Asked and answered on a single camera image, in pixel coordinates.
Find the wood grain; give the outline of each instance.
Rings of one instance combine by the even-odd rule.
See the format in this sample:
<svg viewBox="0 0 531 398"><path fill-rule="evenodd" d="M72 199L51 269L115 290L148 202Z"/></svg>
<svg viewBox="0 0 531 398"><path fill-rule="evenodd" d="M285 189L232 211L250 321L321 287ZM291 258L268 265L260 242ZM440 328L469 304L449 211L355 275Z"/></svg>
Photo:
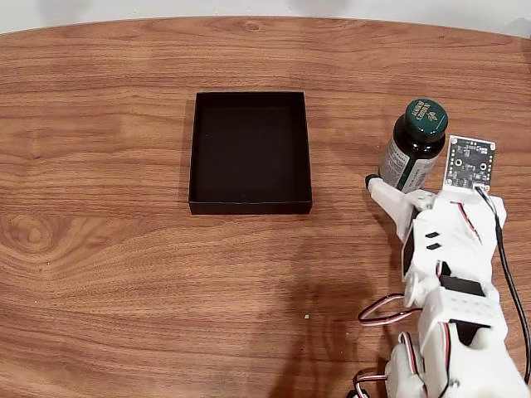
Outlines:
<svg viewBox="0 0 531 398"><path fill-rule="evenodd" d="M190 216L202 90L305 92L309 216ZM414 330L355 319L402 290L363 177L418 96L442 102L449 133L497 142L530 316L530 93L529 40L442 27L229 17L0 36L0 396L344 396Z"/></svg>

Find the supplement bottle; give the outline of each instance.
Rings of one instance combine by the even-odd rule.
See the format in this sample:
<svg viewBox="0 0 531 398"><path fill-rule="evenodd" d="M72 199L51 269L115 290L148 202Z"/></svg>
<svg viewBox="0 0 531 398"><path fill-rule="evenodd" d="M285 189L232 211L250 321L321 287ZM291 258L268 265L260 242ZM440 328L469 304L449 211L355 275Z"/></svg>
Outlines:
<svg viewBox="0 0 531 398"><path fill-rule="evenodd" d="M405 193L422 188L445 145L448 115L433 99L412 101L398 118L380 166L383 181Z"/></svg>

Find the sensor board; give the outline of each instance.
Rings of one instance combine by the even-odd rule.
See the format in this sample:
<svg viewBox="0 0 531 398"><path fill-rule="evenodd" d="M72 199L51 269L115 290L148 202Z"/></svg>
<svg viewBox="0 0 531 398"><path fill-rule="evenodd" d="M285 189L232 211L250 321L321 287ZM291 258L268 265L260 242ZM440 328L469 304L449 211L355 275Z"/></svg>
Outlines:
<svg viewBox="0 0 531 398"><path fill-rule="evenodd" d="M490 189L496 144L476 138L450 136L444 185Z"/></svg>

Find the white wall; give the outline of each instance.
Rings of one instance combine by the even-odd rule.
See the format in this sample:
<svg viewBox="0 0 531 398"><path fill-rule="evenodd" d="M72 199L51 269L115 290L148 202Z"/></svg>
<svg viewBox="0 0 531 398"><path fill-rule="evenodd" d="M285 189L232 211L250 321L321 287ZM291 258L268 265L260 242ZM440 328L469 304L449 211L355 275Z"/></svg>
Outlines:
<svg viewBox="0 0 531 398"><path fill-rule="evenodd" d="M0 33L78 22L204 15L366 18L531 37L531 0L0 0Z"/></svg>

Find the black box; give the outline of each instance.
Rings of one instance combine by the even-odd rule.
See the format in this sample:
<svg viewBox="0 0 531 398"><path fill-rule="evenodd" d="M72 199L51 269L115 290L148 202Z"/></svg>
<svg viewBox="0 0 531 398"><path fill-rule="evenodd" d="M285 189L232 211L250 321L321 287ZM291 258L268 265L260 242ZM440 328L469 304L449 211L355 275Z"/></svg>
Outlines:
<svg viewBox="0 0 531 398"><path fill-rule="evenodd" d="M192 214L307 214L312 207L304 93L198 93Z"/></svg>

